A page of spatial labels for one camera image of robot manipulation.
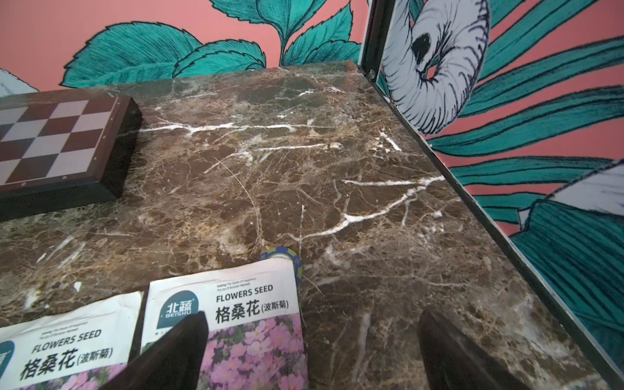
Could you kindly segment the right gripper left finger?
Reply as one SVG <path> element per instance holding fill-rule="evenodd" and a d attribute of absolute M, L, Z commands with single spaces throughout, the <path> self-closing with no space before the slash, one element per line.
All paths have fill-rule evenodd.
<path fill-rule="evenodd" d="M 209 334 L 200 311 L 177 323 L 103 389 L 195 389 Z"/>

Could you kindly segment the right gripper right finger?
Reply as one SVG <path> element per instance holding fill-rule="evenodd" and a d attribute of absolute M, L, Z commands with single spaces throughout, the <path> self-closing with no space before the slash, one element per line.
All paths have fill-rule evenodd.
<path fill-rule="evenodd" d="M 441 313 L 426 309 L 419 346 L 431 389 L 527 389 Z"/>

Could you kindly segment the purple flower seed packet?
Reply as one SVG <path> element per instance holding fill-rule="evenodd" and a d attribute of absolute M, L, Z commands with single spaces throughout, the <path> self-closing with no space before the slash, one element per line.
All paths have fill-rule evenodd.
<path fill-rule="evenodd" d="M 309 387 L 292 261 L 273 258 L 151 282 L 141 348 L 198 312 L 209 329 L 199 389 Z"/>
<path fill-rule="evenodd" d="M 142 293 L 1 329 L 2 389 L 98 389 L 127 365 Z"/>

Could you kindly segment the purple flower seed packet front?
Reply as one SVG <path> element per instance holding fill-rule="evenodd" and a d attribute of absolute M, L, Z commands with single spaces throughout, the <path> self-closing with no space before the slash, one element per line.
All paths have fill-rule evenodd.
<path fill-rule="evenodd" d="M 98 389 L 127 365 L 142 293 L 1 329 L 2 389 Z"/>

